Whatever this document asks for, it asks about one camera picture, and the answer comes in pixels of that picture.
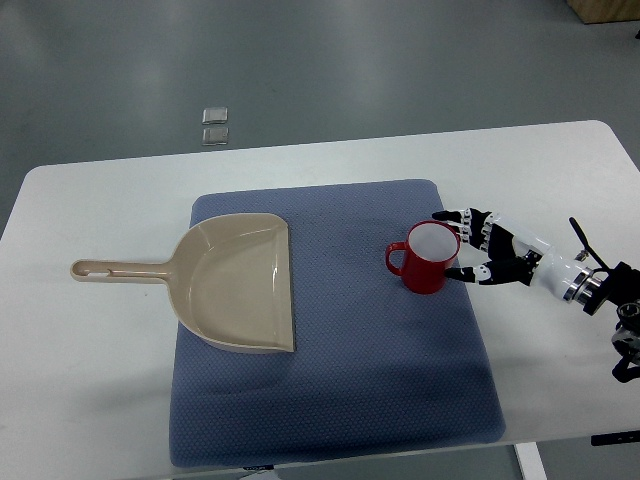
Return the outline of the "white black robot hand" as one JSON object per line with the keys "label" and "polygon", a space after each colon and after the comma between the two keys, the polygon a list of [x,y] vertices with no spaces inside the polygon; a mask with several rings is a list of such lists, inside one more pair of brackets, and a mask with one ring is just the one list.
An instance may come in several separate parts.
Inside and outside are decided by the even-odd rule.
{"label": "white black robot hand", "polygon": [[501,213],[466,208],[436,212],[432,218],[488,257],[480,265],[447,269],[449,279],[484,286],[519,282],[582,305],[603,283],[583,261],[563,257],[546,240]]}

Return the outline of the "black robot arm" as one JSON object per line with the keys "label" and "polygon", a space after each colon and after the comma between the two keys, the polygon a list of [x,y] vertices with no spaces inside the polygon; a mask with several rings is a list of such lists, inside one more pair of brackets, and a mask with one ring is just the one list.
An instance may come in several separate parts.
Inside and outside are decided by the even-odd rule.
{"label": "black robot arm", "polygon": [[618,320],[611,343],[620,360],[612,369],[612,375],[620,383],[636,380],[639,378],[639,270],[625,262],[615,267],[607,265],[589,244],[578,221],[570,217],[569,223],[582,244],[576,259],[582,261],[591,256],[598,264],[597,268],[586,268],[578,275],[571,299],[591,316],[606,303],[616,307]]}

